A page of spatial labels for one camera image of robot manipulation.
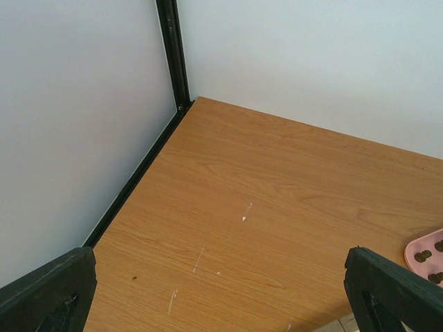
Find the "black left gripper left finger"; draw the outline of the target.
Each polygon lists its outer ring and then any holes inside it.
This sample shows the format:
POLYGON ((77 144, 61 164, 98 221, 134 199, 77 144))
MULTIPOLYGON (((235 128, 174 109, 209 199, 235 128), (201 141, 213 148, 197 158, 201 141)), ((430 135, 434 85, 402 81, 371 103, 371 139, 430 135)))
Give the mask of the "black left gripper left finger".
POLYGON ((1 330, 83 331, 96 286, 93 249, 72 249, 1 288, 1 330))

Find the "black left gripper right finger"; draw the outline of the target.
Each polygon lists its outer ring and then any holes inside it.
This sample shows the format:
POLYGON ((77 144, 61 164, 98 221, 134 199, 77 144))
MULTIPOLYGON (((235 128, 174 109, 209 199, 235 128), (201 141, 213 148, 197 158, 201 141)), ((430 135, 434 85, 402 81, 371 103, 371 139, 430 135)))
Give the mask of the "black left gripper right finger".
POLYGON ((442 288, 364 247, 345 261, 345 292, 360 331, 441 331, 442 288))

